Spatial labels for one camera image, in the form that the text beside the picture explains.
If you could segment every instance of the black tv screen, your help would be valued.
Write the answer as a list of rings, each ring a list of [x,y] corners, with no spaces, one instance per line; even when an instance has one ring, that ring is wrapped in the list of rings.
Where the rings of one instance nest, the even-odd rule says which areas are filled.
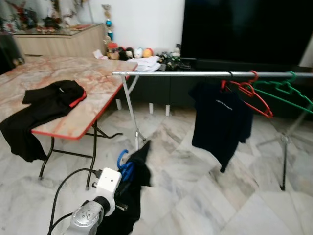
[[[313,0],[186,0],[181,56],[298,64],[313,31]]]

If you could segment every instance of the red hanger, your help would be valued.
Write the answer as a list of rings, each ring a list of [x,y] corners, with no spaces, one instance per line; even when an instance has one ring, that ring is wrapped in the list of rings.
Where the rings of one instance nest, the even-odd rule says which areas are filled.
[[[254,74],[255,74],[255,77],[254,77],[254,79],[249,80],[249,82],[238,83],[238,82],[234,82],[234,81],[229,81],[229,83],[237,85],[237,86],[238,86],[238,89],[239,89],[240,91],[242,91],[243,93],[245,93],[246,95],[248,95],[249,97],[253,97],[253,96],[258,97],[258,98],[264,103],[264,105],[265,105],[265,107],[266,107],[266,110],[265,110],[264,112],[261,111],[261,110],[259,110],[259,109],[257,109],[256,107],[252,106],[251,104],[249,104],[249,103],[247,103],[247,102],[245,102],[245,101],[244,101],[244,102],[245,102],[249,107],[251,107],[251,108],[254,109],[255,111],[257,111],[257,112],[263,114],[263,115],[266,116],[267,118],[272,118],[272,117],[273,117],[273,113],[272,113],[272,111],[270,110],[268,104],[254,91],[254,88],[253,88],[253,86],[251,85],[252,82],[256,82],[256,81],[259,79],[259,75],[258,75],[258,73],[257,73],[256,71],[251,70],[250,72],[254,73]],[[222,89],[225,89],[226,83],[227,83],[227,81],[225,81],[225,80],[222,81]]]

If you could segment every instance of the folding table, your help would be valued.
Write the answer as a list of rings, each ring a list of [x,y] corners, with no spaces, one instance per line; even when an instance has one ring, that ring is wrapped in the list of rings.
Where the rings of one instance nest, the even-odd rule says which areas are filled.
[[[81,85],[87,98],[80,102],[67,116],[32,129],[32,133],[51,137],[51,147],[47,159],[43,162],[39,179],[43,177],[45,165],[52,152],[71,154],[91,158],[93,169],[97,137],[113,138],[122,133],[107,136],[97,127],[97,119],[122,87],[120,75],[114,71],[133,71],[134,62],[98,60],[93,58],[42,56],[29,59],[18,68],[0,76],[0,122],[17,111],[27,107],[22,104],[26,90],[38,89],[60,80],[75,80]],[[93,127],[93,134],[87,133]],[[93,136],[93,155],[67,152],[54,148],[54,139],[79,140],[84,135]],[[87,177],[86,189],[89,189],[91,173]]]

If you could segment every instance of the table leg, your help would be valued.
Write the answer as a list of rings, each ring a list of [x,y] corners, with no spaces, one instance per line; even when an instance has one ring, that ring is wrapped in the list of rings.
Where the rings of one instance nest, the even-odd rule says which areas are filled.
[[[92,155],[92,161],[90,165],[90,170],[93,170],[94,162],[96,161],[96,155],[97,155],[97,120],[93,124],[93,155]],[[87,184],[86,184],[86,190],[89,190],[90,185],[90,178],[91,178],[91,172],[88,173],[87,177]]]
[[[43,179],[43,173],[44,173],[44,170],[45,170],[45,165],[47,164],[52,152],[53,152],[53,148],[54,148],[54,137],[51,137],[51,147],[50,147],[50,150],[48,152],[48,155],[47,155],[47,159],[44,161],[42,167],[41,167],[41,170],[40,170],[40,174],[39,174],[39,180],[42,180]]]

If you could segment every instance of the black t-shirt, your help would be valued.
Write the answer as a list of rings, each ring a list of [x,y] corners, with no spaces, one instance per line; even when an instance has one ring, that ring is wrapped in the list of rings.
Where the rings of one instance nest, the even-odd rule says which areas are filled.
[[[237,93],[222,92],[220,85],[201,82],[189,95],[197,110],[192,145],[211,152],[225,169],[238,142],[250,137],[253,112]]]

